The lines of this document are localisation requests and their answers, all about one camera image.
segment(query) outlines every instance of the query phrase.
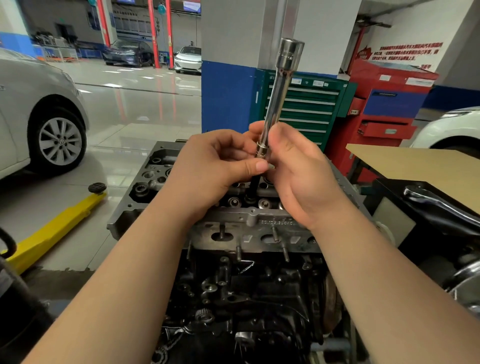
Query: dark sedan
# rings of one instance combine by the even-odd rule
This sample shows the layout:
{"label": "dark sedan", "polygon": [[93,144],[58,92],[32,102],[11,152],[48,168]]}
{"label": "dark sedan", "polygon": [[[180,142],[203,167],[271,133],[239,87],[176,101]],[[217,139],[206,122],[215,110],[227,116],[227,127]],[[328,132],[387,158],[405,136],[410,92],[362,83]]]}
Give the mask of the dark sedan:
{"label": "dark sedan", "polygon": [[136,40],[117,39],[110,48],[104,49],[103,59],[107,65],[120,63],[142,67],[144,64],[154,64],[151,47],[146,42]]}

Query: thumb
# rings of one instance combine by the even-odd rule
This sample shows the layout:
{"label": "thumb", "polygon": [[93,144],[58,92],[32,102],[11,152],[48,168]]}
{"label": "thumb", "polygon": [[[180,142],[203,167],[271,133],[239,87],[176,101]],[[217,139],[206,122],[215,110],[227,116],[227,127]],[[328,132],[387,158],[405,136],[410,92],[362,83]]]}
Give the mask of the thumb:
{"label": "thumb", "polygon": [[236,162],[228,162],[230,184],[249,180],[250,177],[262,174],[268,170],[268,162],[261,158],[250,158]]}
{"label": "thumb", "polygon": [[300,149],[283,133],[283,123],[277,123],[268,133],[268,144],[276,159],[282,162],[291,172],[300,170],[306,159]]}

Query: green tool cabinet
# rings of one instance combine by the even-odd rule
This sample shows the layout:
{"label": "green tool cabinet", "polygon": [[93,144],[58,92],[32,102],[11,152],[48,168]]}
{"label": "green tool cabinet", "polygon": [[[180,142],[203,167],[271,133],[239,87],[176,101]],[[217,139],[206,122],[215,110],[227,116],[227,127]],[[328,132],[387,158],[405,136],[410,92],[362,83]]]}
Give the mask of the green tool cabinet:
{"label": "green tool cabinet", "polygon": [[[253,119],[265,118],[274,80],[275,72],[265,71],[263,85],[255,95],[258,114]],[[339,111],[348,111],[355,90],[356,84],[348,81],[296,73],[288,87],[280,121],[299,130],[323,151],[335,118],[345,116],[339,115]]]}

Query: television screen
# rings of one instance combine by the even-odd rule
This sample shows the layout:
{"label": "television screen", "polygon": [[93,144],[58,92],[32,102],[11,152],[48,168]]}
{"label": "television screen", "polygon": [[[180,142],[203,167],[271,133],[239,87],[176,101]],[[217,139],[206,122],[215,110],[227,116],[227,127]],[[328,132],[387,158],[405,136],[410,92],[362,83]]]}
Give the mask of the television screen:
{"label": "television screen", "polygon": [[184,1],[183,2],[183,9],[186,12],[201,12],[200,3],[193,2],[193,1]]}

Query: wooden board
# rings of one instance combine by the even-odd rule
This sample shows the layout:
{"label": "wooden board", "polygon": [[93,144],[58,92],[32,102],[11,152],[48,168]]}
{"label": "wooden board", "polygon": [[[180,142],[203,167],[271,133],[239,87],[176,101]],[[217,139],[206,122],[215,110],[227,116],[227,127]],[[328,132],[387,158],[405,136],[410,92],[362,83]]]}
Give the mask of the wooden board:
{"label": "wooden board", "polygon": [[386,178],[425,181],[480,214],[480,159],[456,150],[347,144]]}

